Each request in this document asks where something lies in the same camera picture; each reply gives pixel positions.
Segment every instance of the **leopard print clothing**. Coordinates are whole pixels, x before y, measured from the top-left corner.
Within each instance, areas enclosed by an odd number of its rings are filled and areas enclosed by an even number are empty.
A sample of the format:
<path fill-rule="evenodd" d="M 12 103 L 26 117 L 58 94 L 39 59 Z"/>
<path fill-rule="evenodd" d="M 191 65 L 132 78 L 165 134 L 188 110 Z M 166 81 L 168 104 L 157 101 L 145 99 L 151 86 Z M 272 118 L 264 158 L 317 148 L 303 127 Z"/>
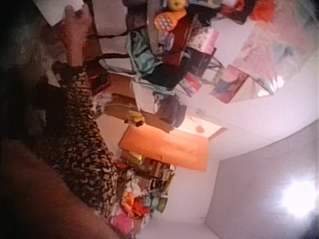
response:
<path fill-rule="evenodd" d="M 75 195 L 106 217 L 115 201 L 118 174 L 96 123 L 85 71 L 62 87 L 67 96 L 65 130 L 59 137 L 47 136 L 38 154 Z"/>

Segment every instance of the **hand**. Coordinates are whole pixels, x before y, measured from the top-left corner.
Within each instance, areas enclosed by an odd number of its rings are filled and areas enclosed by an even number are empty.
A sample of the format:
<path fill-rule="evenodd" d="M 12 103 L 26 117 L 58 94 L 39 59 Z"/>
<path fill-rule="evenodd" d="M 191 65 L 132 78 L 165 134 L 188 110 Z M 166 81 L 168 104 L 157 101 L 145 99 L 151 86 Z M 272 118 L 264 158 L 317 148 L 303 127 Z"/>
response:
<path fill-rule="evenodd" d="M 72 66 L 82 65 L 82 48 L 86 41 L 86 33 L 92 24 L 89 7 L 84 4 L 76 14 L 73 7 L 67 6 L 64 12 L 63 38 L 68 63 Z"/>

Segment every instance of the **ceiling light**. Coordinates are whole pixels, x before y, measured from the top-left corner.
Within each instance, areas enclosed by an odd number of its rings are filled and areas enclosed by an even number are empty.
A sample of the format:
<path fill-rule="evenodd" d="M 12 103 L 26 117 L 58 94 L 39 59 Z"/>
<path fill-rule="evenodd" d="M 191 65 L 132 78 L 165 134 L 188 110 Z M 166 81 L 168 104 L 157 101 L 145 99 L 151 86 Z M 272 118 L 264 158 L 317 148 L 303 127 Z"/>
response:
<path fill-rule="evenodd" d="M 316 188 L 312 182 L 293 182 L 286 189 L 282 203 L 289 213 L 303 217 L 315 208 L 316 198 Z"/>

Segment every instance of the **orange object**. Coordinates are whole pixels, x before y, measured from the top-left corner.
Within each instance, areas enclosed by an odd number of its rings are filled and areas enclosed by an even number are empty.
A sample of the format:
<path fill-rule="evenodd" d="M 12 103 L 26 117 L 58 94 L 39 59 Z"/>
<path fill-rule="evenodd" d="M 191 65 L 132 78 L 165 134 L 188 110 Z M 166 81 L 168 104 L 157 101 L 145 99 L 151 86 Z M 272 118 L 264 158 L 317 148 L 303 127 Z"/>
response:
<path fill-rule="evenodd" d="M 256 2 L 250 18 L 254 21 L 271 22 L 275 15 L 275 8 L 273 0 L 259 0 Z"/>
<path fill-rule="evenodd" d="M 149 126 L 130 126 L 119 146 L 175 166 L 205 172 L 208 160 L 208 139 L 175 129 L 170 133 Z"/>
<path fill-rule="evenodd" d="M 132 193 L 128 193 L 122 199 L 122 206 L 129 213 L 130 211 L 132 211 L 133 204 L 134 204 L 134 196 Z"/>
<path fill-rule="evenodd" d="M 174 12 L 162 12 L 154 18 L 154 25 L 158 31 L 172 31 L 178 20 L 186 16 L 186 10 L 182 9 Z"/>
<path fill-rule="evenodd" d="M 147 213 L 150 213 L 150 209 L 147 207 L 144 207 L 144 202 L 142 198 L 137 198 L 134 201 L 132 212 L 136 214 L 137 216 L 141 217 Z"/>

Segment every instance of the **teal cloth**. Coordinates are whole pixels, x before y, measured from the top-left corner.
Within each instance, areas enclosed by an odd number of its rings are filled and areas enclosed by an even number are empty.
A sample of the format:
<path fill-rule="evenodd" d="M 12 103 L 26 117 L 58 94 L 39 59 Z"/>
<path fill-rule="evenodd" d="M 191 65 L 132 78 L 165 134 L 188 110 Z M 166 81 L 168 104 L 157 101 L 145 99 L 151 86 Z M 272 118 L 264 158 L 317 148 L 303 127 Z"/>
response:
<path fill-rule="evenodd" d="M 152 54 L 146 29 L 129 32 L 127 52 L 130 56 L 132 69 L 139 78 L 151 74 L 157 65 L 163 63 Z"/>

